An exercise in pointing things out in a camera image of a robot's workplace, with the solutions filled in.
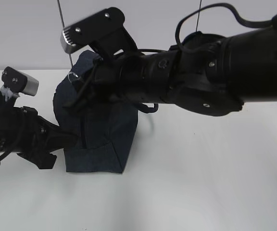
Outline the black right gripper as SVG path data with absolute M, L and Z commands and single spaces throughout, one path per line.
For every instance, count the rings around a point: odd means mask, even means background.
M 103 103 L 169 103 L 170 80 L 177 52 L 134 54 L 116 60 L 113 66 L 100 64 L 95 73 L 69 72 L 66 80 L 74 96 L 65 108 L 93 107 Z

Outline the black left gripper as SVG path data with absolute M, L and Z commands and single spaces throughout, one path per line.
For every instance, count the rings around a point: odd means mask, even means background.
M 52 169 L 57 156 L 52 152 L 76 145 L 78 136 L 38 115 L 36 109 L 16 107 L 16 98 L 5 99 L 0 92 L 0 164 L 10 153 L 39 169 Z

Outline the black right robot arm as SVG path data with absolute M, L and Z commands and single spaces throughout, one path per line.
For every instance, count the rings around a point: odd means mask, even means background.
M 123 12 L 110 7 L 63 28 L 61 44 L 72 54 L 90 46 L 91 70 L 73 81 L 76 98 L 64 107 L 80 113 L 102 104 L 129 103 L 144 113 L 174 104 L 207 116 L 242 110 L 246 102 L 277 102 L 277 14 L 268 21 L 237 22 L 250 32 L 231 37 L 194 32 L 166 51 L 139 49 L 124 28 Z

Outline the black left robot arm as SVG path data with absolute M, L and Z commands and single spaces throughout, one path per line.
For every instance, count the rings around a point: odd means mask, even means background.
M 38 169 L 52 169 L 53 151 L 75 146 L 78 136 L 63 130 L 32 107 L 16 107 L 16 99 L 0 92 L 0 164 L 10 153 L 33 163 Z

